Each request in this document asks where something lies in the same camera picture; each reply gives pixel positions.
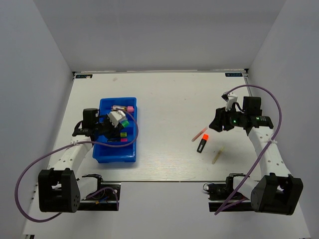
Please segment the right table corner label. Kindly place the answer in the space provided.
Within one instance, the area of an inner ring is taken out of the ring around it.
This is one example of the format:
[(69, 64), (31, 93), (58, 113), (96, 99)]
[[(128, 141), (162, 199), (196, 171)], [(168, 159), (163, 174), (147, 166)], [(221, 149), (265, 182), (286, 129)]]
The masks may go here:
[(242, 73), (228, 72), (228, 73), (225, 73), (225, 76), (226, 77), (243, 77), (243, 74)]

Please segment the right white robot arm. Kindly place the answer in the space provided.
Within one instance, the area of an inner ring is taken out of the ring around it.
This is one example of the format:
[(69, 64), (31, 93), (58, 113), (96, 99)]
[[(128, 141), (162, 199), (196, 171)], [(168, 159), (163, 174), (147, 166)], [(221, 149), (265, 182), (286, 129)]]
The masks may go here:
[(209, 128), (217, 132), (235, 127), (244, 129), (261, 158), (258, 162), (261, 179), (255, 181), (243, 173), (231, 173), (223, 184), (206, 184), (203, 189), (209, 194), (210, 211), (223, 208), (225, 211), (292, 215), (303, 183), (291, 175), (271, 138), (274, 126), (270, 117), (262, 115), (261, 98), (244, 97), (242, 107), (239, 107), (236, 96), (227, 94), (223, 99), (226, 106), (216, 110)]

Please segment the left table corner label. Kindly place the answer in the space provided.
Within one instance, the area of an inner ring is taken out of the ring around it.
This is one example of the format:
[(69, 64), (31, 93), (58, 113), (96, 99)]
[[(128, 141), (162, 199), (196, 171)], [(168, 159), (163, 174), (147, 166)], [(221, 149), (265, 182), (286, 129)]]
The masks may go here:
[(77, 74), (75, 75), (76, 79), (91, 79), (93, 77), (92, 74)]

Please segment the orange cap black highlighter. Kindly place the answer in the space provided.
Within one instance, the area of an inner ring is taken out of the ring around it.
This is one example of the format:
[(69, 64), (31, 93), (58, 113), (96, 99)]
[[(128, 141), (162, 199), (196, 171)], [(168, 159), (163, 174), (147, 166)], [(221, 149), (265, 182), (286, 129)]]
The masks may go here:
[(196, 150), (198, 153), (202, 153), (202, 151), (203, 151), (208, 139), (209, 139), (209, 135), (208, 134), (204, 134), (202, 139), (201, 139), (201, 141), (200, 141), (200, 143), (199, 143), (199, 146), (198, 146), (198, 148)]

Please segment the pink cap crayon tube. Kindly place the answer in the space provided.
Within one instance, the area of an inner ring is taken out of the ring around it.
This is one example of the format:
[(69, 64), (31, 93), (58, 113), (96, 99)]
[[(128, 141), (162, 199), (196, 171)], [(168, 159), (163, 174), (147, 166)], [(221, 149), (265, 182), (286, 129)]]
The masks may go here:
[(127, 111), (127, 112), (129, 112), (129, 113), (133, 113), (133, 112), (134, 112), (134, 107), (133, 107), (133, 106), (118, 106), (118, 105), (113, 105), (113, 106), (111, 106), (111, 110), (112, 110), (112, 111), (124, 110), (124, 111)]

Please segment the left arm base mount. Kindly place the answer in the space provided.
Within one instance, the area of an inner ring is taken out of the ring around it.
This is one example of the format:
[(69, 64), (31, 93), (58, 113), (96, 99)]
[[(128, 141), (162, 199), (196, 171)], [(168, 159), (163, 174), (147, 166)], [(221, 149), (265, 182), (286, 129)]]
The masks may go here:
[(121, 183), (102, 183), (100, 191), (93, 197), (82, 200), (78, 211), (118, 211)]

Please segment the table corner label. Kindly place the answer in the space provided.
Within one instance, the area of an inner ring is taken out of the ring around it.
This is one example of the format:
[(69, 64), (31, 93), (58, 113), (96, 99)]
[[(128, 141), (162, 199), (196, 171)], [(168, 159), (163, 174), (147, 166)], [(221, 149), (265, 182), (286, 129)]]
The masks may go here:
[(92, 74), (77, 74), (75, 75), (76, 79), (91, 79), (93, 77)]
[(225, 73), (225, 76), (226, 77), (243, 77), (243, 74), (242, 73), (228, 72), (228, 73)]

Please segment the green cap black highlighter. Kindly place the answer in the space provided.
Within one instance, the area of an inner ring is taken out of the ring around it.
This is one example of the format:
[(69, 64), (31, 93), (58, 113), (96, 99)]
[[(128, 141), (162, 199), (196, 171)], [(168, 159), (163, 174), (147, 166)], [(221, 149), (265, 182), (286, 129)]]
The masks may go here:
[(126, 128), (130, 125), (129, 121), (128, 120), (124, 120), (120, 123), (120, 125), (123, 127), (123, 128)]

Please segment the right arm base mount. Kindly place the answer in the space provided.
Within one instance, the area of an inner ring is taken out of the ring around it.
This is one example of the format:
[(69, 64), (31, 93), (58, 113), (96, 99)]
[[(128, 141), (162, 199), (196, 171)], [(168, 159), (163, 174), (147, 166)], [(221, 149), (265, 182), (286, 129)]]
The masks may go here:
[[(230, 192), (228, 191), (225, 183), (205, 183), (203, 185), (203, 191), (208, 195), (208, 206), (210, 212), (216, 212), (217, 209), (226, 200)], [(251, 203), (249, 200), (237, 204), (235, 206), (229, 207), (223, 212), (252, 212)]]

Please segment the slim pink highlighter pen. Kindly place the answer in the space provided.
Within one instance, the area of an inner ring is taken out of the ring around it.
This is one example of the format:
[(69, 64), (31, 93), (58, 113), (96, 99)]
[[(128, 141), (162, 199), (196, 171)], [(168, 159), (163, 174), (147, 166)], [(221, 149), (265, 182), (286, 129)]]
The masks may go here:
[(204, 134), (207, 131), (207, 129), (208, 127), (202, 129), (191, 141), (194, 142), (195, 140), (197, 140), (202, 134)]

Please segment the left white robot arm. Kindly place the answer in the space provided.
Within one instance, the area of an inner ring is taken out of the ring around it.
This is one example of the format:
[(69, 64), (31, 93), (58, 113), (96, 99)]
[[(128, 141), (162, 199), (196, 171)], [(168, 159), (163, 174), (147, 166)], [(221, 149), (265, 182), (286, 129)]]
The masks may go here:
[(113, 136), (124, 127), (123, 110), (100, 115), (96, 108), (83, 110), (82, 120), (74, 127), (71, 145), (59, 160), (38, 175), (38, 197), (41, 212), (74, 213), (87, 196), (99, 199), (105, 194), (101, 176), (77, 177), (87, 153), (100, 136)]

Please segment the blue compartment tray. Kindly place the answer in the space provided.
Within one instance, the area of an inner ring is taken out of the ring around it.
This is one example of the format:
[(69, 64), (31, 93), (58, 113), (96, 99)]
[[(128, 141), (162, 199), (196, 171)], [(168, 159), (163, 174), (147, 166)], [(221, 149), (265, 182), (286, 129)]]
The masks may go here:
[(136, 135), (138, 129), (134, 121), (137, 120), (137, 99), (135, 97), (124, 98), (104, 98), (100, 100), (99, 110), (100, 115), (107, 115), (111, 112), (111, 106), (133, 106), (134, 112), (126, 115), (126, 120), (130, 125), (124, 128), (121, 132), (127, 133), (127, 142), (107, 142), (107, 138), (100, 136), (97, 141), (112, 145), (113, 147), (106, 147), (103, 145), (95, 144), (93, 147), (93, 158), (99, 163), (111, 162), (135, 162), (136, 161)]

